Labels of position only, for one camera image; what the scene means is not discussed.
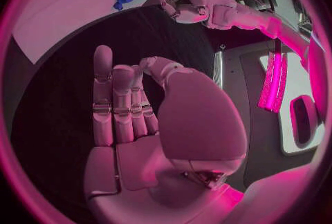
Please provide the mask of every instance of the glowing pink light bar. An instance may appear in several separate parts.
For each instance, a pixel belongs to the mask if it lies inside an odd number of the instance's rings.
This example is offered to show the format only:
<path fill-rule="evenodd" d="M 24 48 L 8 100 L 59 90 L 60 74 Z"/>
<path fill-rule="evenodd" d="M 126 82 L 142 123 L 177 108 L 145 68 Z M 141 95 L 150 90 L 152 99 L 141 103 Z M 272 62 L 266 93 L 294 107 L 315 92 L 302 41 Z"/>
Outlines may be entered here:
<path fill-rule="evenodd" d="M 265 81 L 258 106 L 278 113 L 283 100 L 287 79 L 287 55 L 270 53 Z"/>

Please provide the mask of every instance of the robotic arm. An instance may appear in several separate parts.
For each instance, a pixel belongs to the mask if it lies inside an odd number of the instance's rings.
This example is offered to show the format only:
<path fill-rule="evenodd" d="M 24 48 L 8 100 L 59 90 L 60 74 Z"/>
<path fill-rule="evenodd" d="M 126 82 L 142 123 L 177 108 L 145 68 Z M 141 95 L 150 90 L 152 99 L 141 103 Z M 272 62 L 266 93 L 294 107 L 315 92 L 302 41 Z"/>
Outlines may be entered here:
<path fill-rule="evenodd" d="M 162 8 L 179 23 L 197 23 L 211 29 L 259 29 L 272 39 L 278 38 L 301 58 L 307 70 L 309 43 L 269 12 L 256 11 L 235 0 L 159 0 Z"/>

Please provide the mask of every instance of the pink led strip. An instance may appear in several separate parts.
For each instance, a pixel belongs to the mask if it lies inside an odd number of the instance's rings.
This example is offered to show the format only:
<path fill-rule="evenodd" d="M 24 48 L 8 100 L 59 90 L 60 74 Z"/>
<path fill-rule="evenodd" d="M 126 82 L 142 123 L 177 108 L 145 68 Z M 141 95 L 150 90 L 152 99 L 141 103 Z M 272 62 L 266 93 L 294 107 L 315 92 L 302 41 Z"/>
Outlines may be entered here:
<path fill-rule="evenodd" d="M 278 113 L 283 100 L 287 78 L 287 55 L 269 53 L 265 81 L 258 106 Z"/>

